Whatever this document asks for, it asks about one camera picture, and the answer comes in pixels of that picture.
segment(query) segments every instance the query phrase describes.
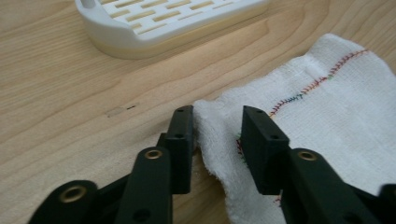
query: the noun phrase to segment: white soap dish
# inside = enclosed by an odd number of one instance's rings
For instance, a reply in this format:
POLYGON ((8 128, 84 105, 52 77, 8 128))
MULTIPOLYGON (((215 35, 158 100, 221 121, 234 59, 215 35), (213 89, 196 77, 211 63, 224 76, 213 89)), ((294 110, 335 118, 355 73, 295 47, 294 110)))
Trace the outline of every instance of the white soap dish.
POLYGON ((269 0, 76 0, 93 44, 146 58, 262 13, 269 0))

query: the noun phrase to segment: red stitching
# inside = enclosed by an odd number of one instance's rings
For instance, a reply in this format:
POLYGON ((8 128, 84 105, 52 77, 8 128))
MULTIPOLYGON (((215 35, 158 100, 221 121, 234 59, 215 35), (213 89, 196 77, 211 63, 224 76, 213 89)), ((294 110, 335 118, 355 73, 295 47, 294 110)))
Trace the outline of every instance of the red stitching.
POLYGON ((310 84, 308 84, 306 87, 303 88, 302 91, 300 91, 299 94, 296 94, 293 97, 290 97, 288 99, 285 100, 281 100, 278 103, 276 103, 276 105, 273 107, 272 111, 268 114, 269 117, 271 118, 273 115, 275 115, 280 108, 288 103, 294 102, 294 101, 298 101, 298 100, 302 100, 304 95, 307 95, 310 91, 316 89, 317 87, 320 86, 320 83, 326 81, 326 80, 330 80, 332 79, 337 72, 344 66, 344 64, 346 64, 349 60, 357 58, 361 55, 363 55, 364 53, 368 52, 368 49, 363 49, 363 50, 359 50, 356 52, 350 52, 347 55, 345 55, 344 57, 342 57, 340 59, 340 61, 338 61, 330 70, 329 70, 329 74, 326 77, 320 77, 318 80, 314 79, 313 82, 311 82, 310 84))

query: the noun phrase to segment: wooden table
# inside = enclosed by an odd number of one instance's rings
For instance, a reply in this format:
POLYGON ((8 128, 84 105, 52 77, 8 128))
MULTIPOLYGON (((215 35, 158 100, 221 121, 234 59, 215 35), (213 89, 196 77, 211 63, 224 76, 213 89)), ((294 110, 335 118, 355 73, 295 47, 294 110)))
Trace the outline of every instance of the wooden table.
MULTIPOLYGON (((165 54, 120 60, 97 50, 74 1, 0 3, 0 223, 26 223, 63 183, 99 187, 128 174, 172 112, 215 99, 326 33, 375 52, 396 71, 396 1, 273 0, 259 17, 165 54)), ((224 192, 193 157, 192 193, 175 223, 228 223, 224 192)))

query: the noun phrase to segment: white towel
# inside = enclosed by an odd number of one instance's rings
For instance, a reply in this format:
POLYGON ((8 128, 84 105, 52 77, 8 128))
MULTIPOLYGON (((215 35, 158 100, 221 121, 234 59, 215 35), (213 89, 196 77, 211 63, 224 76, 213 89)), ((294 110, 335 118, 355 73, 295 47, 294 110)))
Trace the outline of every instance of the white towel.
POLYGON ((232 223, 285 223, 279 199, 259 194, 238 153, 243 105, 267 112, 292 148, 320 153, 348 184, 376 195, 396 182, 396 77, 370 50, 325 35, 267 76, 194 103, 204 163, 232 223))

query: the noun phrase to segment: terry cloth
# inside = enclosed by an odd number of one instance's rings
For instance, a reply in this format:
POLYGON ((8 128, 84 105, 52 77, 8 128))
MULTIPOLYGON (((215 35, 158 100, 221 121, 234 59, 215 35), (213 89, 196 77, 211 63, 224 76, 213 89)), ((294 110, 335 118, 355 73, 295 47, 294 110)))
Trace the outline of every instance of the terry cloth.
POLYGON ((290 147, 312 149, 348 184, 376 195, 396 182, 396 77, 373 52, 325 35, 265 77, 194 103, 205 167, 232 223, 285 223, 279 198, 256 190, 238 145, 243 105, 267 112, 290 147))

